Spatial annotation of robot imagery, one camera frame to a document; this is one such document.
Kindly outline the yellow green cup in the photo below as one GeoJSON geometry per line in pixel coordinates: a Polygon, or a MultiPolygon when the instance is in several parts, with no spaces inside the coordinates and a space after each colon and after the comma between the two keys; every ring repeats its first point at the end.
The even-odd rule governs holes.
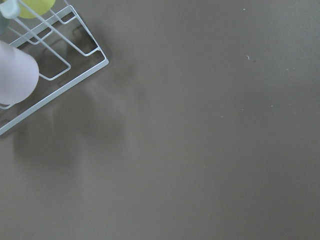
{"type": "MultiPolygon", "coordinates": [[[[42,16],[46,14],[56,3],[56,0],[22,0],[22,2],[28,6],[32,11],[42,16]]],[[[32,14],[28,8],[20,4],[19,17],[23,19],[33,19],[36,16],[32,14]]]]}

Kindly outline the pale pink cup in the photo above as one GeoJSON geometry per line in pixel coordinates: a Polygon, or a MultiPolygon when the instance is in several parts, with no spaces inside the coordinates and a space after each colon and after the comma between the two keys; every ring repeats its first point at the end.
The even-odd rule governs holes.
{"type": "Polygon", "coordinates": [[[0,103],[14,105],[28,98],[39,80],[39,67],[29,54],[0,42],[0,103]]]}

